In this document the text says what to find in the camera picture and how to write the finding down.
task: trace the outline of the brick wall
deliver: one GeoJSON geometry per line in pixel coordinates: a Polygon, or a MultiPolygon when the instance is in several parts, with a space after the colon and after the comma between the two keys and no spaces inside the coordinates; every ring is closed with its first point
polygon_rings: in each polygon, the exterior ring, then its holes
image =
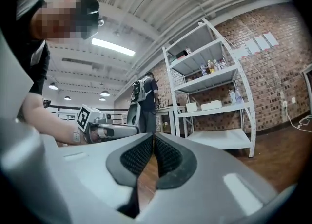
{"type": "MultiPolygon", "coordinates": [[[[287,100],[290,118],[295,118],[309,110],[309,99],[305,80],[301,73],[304,65],[312,63],[310,36],[300,14],[292,4],[279,4],[260,8],[228,20],[216,29],[237,48],[244,41],[270,31],[279,45],[257,55],[248,56],[256,68],[264,75],[273,90],[268,88],[264,79],[247,59],[240,62],[250,84],[255,111],[257,130],[264,130],[288,121],[282,103],[277,98],[287,100]]],[[[163,100],[171,100],[171,93],[165,63],[153,68],[163,100]]],[[[181,83],[181,75],[173,74],[175,81],[181,83]]],[[[245,100],[245,92],[240,77],[237,85],[245,100]]],[[[192,95],[199,103],[219,99],[223,105],[229,103],[230,85],[221,86],[192,95]]],[[[186,103],[183,94],[178,95],[181,105],[186,103]]],[[[240,126],[238,112],[203,116],[194,118],[196,131],[234,129],[240,126]]],[[[248,118],[244,116],[246,132],[250,131],[248,118]]]]}

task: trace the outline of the fluorescent light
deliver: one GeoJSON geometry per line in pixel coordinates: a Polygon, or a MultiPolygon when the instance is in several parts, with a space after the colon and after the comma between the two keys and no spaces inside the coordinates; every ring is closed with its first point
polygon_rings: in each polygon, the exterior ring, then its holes
{"type": "Polygon", "coordinates": [[[108,97],[108,96],[110,96],[110,94],[109,94],[108,91],[102,91],[100,95],[103,96],[103,97],[108,97]]]}
{"type": "Polygon", "coordinates": [[[113,43],[110,43],[101,39],[92,38],[92,44],[96,46],[100,46],[100,47],[105,47],[105,48],[129,55],[129,56],[133,56],[135,54],[135,51],[132,51],[128,48],[121,47],[121,46],[118,46],[116,44],[113,44],[113,43]]]}
{"type": "Polygon", "coordinates": [[[51,85],[49,85],[49,88],[52,90],[58,90],[54,83],[51,83],[51,85]]]}

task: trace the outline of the sleeve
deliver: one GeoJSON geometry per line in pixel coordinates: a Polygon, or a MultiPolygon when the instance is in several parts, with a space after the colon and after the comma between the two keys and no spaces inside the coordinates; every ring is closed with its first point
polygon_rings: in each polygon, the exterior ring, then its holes
{"type": "Polygon", "coordinates": [[[28,74],[32,79],[32,81],[34,82],[32,88],[29,91],[30,93],[42,95],[42,89],[45,78],[47,76],[49,62],[50,62],[50,52],[47,47],[47,44],[45,44],[39,63],[37,65],[32,66],[30,69],[30,73],[28,74]]]}
{"type": "Polygon", "coordinates": [[[151,88],[152,88],[152,91],[158,90],[157,83],[154,79],[151,81],[151,88]]]}

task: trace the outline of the bottle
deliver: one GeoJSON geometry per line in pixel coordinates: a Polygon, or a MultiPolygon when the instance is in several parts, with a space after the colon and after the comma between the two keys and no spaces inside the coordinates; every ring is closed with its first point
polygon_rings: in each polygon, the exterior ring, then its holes
{"type": "Polygon", "coordinates": [[[214,70],[214,64],[211,63],[210,60],[208,60],[208,68],[209,68],[210,73],[214,73],[214,72],[215,72],[215,70],[214,70]]]}
{"type": "Polygon", "coordinates": [[[243,98],[240,95],[240,92],[239,92],[238,88],[235,90],[235,99],[236,99],[236,104],[244,103],[243,98]]]}
{"type": "Polygon", "coordinates": [[[224,59],[221,59],[221,61],[220,61],[220,65],[221,65],[221,69],[224,69],[224,68],[226,68],[227,67],[227,65],[226,65],[226,63],[225,63],[225,61],[224,61],[224,59]]]}
{"type": "Polygon", "coordinates": [[[187,52],[188,55],[192,52],[191,49],[188,47],[185,48],[185,51],[187,52]]]}
{"type": "Polygon", "coordinates": [[[235,92],[233,92],[233,90],[229,90],[229,95],[230,95],[231,105],[236,104],[235,92]]]}
{"type": "Polygon", "coordinates": [[[214,59],[214,70],[215,71],[220,71],[221,70],[221,65],[214,59]]]}
{"type": "Polygon", "coordinates": [[[203,76],[207,75],[207,70],[206,70],[205,65],[201,65],[200,69],[201,69],[201,73],[203,74],[203,76]]]}

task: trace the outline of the gray pants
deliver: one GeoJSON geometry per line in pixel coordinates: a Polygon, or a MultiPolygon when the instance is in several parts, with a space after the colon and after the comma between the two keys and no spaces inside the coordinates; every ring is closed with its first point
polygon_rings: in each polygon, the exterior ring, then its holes
{"type": "Polygon", "coordinates": [[[157,129],[156,111],[151,112],[142,111],[141,117],[144,118],[145,131],[143,133],[155,133],[157,129]]]}

